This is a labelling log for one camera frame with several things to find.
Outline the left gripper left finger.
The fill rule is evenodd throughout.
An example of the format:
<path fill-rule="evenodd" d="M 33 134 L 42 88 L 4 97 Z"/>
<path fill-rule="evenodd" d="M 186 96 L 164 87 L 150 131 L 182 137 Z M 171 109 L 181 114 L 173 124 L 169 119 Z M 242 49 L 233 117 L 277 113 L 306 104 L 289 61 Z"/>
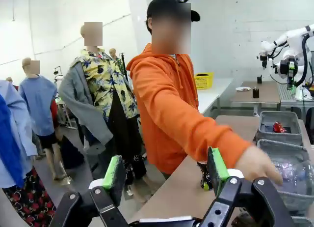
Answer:
<path fill-rule="evenodd" d="M 87 227 L 100 217 L 103 227 L 127 227 L 118 210 L 126 172 L 121 156 L 113 156 L 103 179 L 94 180 L 84 194 L 66 192 L 50 223 L 51 227 Z"/>

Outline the person's right hand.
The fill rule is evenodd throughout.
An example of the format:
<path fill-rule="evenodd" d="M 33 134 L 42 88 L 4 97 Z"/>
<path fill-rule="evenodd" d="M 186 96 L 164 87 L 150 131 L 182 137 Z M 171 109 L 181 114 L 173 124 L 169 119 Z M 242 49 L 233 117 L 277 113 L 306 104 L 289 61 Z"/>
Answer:
<path fill-rule="evenodd" d="M 247 180 L 268 177 L 277 185 L 282 185 L 283 178 L 272 164 L 269 156 L 256 146 L 247 148 L 235 164 Z"/>

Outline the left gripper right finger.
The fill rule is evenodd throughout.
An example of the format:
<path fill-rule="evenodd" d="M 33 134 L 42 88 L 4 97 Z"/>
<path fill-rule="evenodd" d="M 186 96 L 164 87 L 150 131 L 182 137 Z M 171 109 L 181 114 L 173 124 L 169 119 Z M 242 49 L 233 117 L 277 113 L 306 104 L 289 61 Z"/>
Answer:
<path fill-rule="evenodd" d="M 259 227 L 293 227 L 294 221 L 267 177 L 254 181 L 229 175 L 217 148 L 208 149 L 207 170 L 215 199 L 200 227 L 226 227 L 234 209 L 244 208 Z"/>

